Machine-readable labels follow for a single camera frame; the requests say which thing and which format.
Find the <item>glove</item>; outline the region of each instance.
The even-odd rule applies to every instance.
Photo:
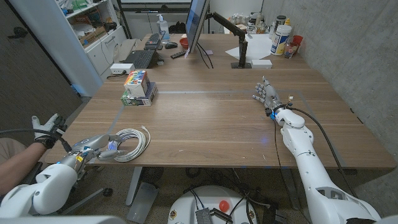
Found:
[[[32,116],[32,125],[34,129],[39,129],[43,131],[48,131],[54,133],[54,135],[61,137],[64,133],[66,126],[64,126],[65,120],[54,114],[44,125],[40,125],[39,118]],[[42,143],[47,149],[54,147],[57,138],[54,136],[49,136],[48,134],[35,133],[35,142]]]

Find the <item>coiled cable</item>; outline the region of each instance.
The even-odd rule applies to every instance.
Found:
[[[127,128],[127,129],[123,129],[123,130],[119,131],[118,133],[116,133],[118,136],[121,136],[123,139],[138,138],[138,145],[135,148],[135,150],[127,153],[126,155],[116,156],[114,158],[114,160],[116,160],[118,162],[128,162],[130,160],[135,159],[136,157],[141,155],[142,152],[144,152],[144,150],[149,145],[150,134],[149,134],[148,129],[145,128],[145,126],[141,126],[141,128],[148,133],[148,135],[149,135],[148,142],[146,142],[146,137],[145,137],[144,133],[142,133],[138,130],[135,130],[135,129]],[[118,147],[120,144],[121,144],[121,142],[111,141],[108,144],[108,150],[118,150]]]

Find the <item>storage box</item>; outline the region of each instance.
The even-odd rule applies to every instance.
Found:
[[[157,93],[156,83],[151,82],[148,86],[148,90],[146,92],[145,97],[131,98],[126,90],[124,91],[122,97],[120,97],[120,100],[122,101],[124,106],[150,106],[152,105],[156,93]]]
[[[124,82],[124,88],[130,98],[145,97],[149,83],[148,74],[145,70],[132,71]]]
[[[99,27],[95,29],[94,32],[89,33],[88,35],[82,37],[79,41],[84,48],[88,47],[90,44],[96,42],[99,38],[105,35],[105,28]]]
[[[91,25],[90,18],[87,15],[77,15],[77,16],[75,16],[75,20],[77,23],[80,22],[80,23],[85,23],[85,24]]]

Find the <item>computer mouse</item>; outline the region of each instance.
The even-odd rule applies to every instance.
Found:
[[[178,47],[178,44],[176,42],[169,42],[164,46],[166,49],[172,49]]]

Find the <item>remote control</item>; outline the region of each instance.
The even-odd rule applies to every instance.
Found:
[[[175,59],[175,58],[178,58],[178,57],[181,57],[181,56],[185,55],[185,53],[187,53],[187,50],[183,50],[183,51],[181,51],[181,52],[179,52],[179,53],[173,54],[173,55],[171,55],[170,57],[171,57],[172,59]]]

